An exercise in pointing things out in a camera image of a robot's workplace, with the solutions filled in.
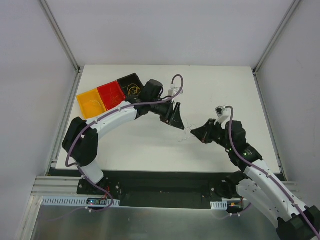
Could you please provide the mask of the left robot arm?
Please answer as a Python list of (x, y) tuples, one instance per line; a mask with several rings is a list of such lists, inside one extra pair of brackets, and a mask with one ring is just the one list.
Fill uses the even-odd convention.
[(184, 130), (179, 102), (174, 98), (183, 92), (182, 87), (173, 83), (170, 94), (161, 97), (163, 85), (154, 79), (149, 80), (139, 93), (129, 95), (118, 106), (97, 117), (84, 120), (76, 117), (71, 121), (62, 142), (67, 159), (73, 159), (74, 165), (87, 177), (88, 188), (99, 195), (105, 191), (104, 173), (98, 165), (99, 140), (119, 126), (154, 113), (160, 121), (174, 128)]

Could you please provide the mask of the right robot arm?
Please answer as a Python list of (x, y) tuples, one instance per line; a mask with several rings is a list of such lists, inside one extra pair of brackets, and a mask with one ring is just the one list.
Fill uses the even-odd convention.
[(246, 139), (240, 121), (225, 127), (209, 119), (191, 134), (204, 144), (223, 148), (238, 171), (215, 187), (225, 199), (240, 196), (257, 208), (275, 226), (281, 240), (311, 240), (320, 237), (320, 211), (307, 206), (272, 173), (260, 153)]

